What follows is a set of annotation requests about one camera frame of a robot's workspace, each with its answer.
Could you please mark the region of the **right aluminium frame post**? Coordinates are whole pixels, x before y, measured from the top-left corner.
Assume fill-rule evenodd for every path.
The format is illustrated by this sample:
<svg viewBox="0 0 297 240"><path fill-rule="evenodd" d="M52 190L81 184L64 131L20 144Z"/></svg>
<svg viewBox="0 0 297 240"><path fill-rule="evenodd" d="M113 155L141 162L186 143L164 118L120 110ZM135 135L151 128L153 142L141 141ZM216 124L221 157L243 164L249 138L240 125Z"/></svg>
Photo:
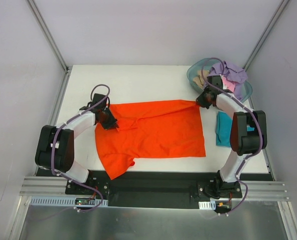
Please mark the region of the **right aluminium frame post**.
<svg viewBox="0 0 297 240"><path fill-rule="evenodd" d="M277 22L279 21L279 19L281 18L281 16L285 12L285 10L288 7L290 2L291 2L290 0L281 0L279 2L276 10L274 11L273 15L271 16L270 20L268 21L266 27L264 28L262 34L260 35L258 41L256 42L253 50L251 51L249 57L247 58L244 66L243 66L243 69L245 71L247 71L250 68L251 64L253 63L256 56L258 55L258 53L260 52L260 50L264 46L265 42L269 38L269 36L272 33L274 27L276 26Z"/></svg>

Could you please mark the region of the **beige t shirt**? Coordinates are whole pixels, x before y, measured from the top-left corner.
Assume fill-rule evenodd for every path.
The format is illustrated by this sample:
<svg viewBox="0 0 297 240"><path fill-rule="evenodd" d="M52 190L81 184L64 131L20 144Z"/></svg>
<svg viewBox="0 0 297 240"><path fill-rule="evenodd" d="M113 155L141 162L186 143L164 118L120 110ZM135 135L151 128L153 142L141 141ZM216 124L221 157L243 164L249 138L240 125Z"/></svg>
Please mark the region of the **beige t shirt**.
<svg viewBox="0 0 297 240"><path fill-rule="evenodd" d="M193 82L199 87L199 88L203 88L204 87L204 84L205 84L205 80L203 78L203 76L205 78L207 78L207 76L209 75L209 71L208 70L197 70L196 71L196 76L193 78Z"/></svg>

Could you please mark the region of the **teal plastic basket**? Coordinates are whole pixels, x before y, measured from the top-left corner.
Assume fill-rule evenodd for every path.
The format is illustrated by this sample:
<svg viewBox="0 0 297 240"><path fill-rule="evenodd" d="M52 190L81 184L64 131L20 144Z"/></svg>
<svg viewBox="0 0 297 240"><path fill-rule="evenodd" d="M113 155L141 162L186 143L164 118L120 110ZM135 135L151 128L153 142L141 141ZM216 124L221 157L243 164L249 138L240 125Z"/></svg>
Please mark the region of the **teal plastic basket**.
<svg viewBox="0 0 297 240"><path fill-rule="evenodd" d="M215 59L211 59L208 61L208 58L203 58L193 64L186 72L186 76L188 79L188 82L190 86L198 93L201 94L203 92L203 88L198 86L194 82L194 78L198 77L198 73L201 71L202 67L204 66L204 70L209 71L217 61ZM251 84L248 81L245 81L241 86L241 92L240 92L240 101L244 103L253 93L253 88Z"/></svg>

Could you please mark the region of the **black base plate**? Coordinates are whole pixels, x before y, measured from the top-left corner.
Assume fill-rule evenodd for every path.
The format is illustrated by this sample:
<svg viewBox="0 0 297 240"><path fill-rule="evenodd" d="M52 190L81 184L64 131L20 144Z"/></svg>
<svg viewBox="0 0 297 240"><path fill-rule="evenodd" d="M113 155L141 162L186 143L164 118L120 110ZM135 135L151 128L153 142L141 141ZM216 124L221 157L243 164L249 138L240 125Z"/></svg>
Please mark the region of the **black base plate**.
<svg viewBox="0 0 297 240"><path fill-rule="evenodd" d="M216 173L130 171L111 180L102 170L91 171L85 186L67 182L65 194L86 196L99 192L110 207L196 209L200 202L216 199L240 199L237 181L223 183Z"/></svg>

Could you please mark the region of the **pink t shirt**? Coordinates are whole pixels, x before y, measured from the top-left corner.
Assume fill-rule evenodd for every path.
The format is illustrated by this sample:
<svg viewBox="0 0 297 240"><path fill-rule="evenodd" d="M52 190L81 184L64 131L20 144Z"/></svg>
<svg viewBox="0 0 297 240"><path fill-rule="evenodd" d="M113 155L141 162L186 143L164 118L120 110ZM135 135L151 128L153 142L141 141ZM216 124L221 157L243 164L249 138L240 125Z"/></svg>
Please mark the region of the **pink t shirt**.
<svg viewBox="0 0 297 240"><path fill-rule="evenodd" d="M221 76L221 80L223 82L223 85L225 86L226 90L231 91L232 93L235 91L236 83L233 81L229 81L225 76Z"/></svg>

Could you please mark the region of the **purple t shirt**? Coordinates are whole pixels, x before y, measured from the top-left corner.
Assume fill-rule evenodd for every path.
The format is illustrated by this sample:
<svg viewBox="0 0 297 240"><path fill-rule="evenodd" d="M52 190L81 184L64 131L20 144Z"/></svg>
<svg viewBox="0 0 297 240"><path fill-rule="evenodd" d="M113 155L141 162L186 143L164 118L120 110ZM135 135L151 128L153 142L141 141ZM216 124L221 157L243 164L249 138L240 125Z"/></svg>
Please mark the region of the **purple t shirt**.
<svg viewBox="0 0 297 240"><path fill-rule="evenodd" d="M248 80L248 75L243 68L227 61L223 61L223 64L218 62L212 65L209 72L209 76L215 75L225 76L229 81L235 82L235 90L233 93L237 99L241 99L242 84Z"/></svg>

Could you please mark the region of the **orange t shirt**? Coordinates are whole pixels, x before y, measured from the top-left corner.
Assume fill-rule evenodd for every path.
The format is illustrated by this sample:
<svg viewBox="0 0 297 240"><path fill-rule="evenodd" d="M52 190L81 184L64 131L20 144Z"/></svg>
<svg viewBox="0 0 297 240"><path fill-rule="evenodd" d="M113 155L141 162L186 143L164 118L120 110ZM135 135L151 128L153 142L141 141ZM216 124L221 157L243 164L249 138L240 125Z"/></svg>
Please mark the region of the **orange t shirt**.
<svg viewBox="0 0 297 240"><path fill-rule="evenodd" d="M203 124L194 101L164 100L112 104L117 128L94 130L96 151L111 180L135 159L206 157Z"/></svg>

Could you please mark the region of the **aluminium frame post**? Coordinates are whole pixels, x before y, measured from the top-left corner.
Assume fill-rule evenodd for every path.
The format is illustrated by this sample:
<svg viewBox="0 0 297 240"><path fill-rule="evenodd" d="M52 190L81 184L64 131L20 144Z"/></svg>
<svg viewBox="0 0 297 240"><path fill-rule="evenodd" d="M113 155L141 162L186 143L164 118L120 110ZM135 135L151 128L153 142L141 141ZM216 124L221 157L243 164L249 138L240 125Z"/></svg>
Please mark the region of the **aluminium frame post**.
<svg viewBox="0 0 297 240"><path fill-rule="evenodd" d="M64 60L61 51L59 47L57 46L52 33L50 32L48 25L46 21L44 20L41 11L39 10L39 7L35 0L26 0L26 3L28 4L28 7L30 8L35 20L37 21L37 24L39 25L46 41L48 42L52 52L54 53L58 63L60 64L61 68L65 73L69 71L69 67Z"/></svg>
<svg viewBox="0 0 297 240"><path fill-rule="evenodd" d="M256 42L253 50L251 51L249 57L247 58L244 66L243 66L243 69L245 71L247 71L250 68L251 64L253 63L256 56L258 55L258 53L260 52L260 50L264 46L265 42L269 38L269 36L272 33L274 27L276 26L277 22L279 21L279 19L281 18L281 16L285 12L285 10L288 7L290 2L291 2L290 0L281 0L279 2L276 10L274 11L273 15L271 16L270 20L268 21L266 27L264 28L262 34L260 35L258 41Z"/></svg>

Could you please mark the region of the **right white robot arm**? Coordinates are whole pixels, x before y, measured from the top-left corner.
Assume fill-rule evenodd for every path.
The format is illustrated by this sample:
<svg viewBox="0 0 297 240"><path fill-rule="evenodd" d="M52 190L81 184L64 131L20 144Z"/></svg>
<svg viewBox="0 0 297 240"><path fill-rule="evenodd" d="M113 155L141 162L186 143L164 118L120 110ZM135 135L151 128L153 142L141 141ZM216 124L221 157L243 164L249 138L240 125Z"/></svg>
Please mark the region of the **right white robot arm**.
<svg viewBox="0 0 297 240"><path fill-rule="evenodd" d="M219 199L240 187L240 174L247 162L267 146L266 114L248 108L232 92L223 89L222 75L208 76L205 84L196 104L206 109L217 107L232 120L229 157L213 182L203 187L206 196Z"/></svg>

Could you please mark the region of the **teal folded t shirt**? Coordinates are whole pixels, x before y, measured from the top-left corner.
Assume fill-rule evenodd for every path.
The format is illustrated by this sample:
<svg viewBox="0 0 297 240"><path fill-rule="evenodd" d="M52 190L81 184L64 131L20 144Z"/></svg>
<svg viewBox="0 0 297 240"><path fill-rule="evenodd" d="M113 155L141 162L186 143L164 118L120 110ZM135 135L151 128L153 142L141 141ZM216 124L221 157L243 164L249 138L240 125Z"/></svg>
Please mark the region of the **teal folded t shirt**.
<svg viewBox="0 0 297 240"><path fill-rule="evenodd" d="M219 111L216 116L216 145L230 148L230 136L233 120L224 112Z"/></svg>

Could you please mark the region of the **left aluminium frame post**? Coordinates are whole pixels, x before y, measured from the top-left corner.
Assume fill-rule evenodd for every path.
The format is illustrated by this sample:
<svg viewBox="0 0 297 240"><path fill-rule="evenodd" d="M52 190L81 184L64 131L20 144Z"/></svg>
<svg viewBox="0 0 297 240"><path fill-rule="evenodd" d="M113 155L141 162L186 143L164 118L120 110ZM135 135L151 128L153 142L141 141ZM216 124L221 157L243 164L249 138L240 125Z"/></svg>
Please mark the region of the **left aluminium frame post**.
<svg viewBox="0 0 297 240"><path fill-rule="evenodd" d="M54 53L58 63L60 64L61 68L65 73L69 71L69 67L64 60L61 51L59 47L57 46L52 33L50 32L48 25L46 21L44 20L41 11L39 10L39 7L35 0L26 0L26 3L28 4L28 7L30 8L35 20L37 21L37 24L39 25L46 41L48 42L52 52Z"/></svg>

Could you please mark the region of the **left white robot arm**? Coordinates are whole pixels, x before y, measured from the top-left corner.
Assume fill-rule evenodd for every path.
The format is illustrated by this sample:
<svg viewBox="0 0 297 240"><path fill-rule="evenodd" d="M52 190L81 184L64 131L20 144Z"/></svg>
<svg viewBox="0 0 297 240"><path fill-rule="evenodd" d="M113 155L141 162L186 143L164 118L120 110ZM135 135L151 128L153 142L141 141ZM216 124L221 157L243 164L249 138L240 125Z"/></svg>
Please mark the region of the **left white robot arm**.
<svg viewBox="0 0 297 240"><path fill-rule="evenodd" d="M59 126L43 126L35 163L55 175L76 181L76 187L82 194L90 194L94 190L94 182L89 179L90 171L75 160L75 139L97 124L105 130L117 129L117 119L110 110L110 104L107 95L95 93L91 101L67 122Z"/></svg>

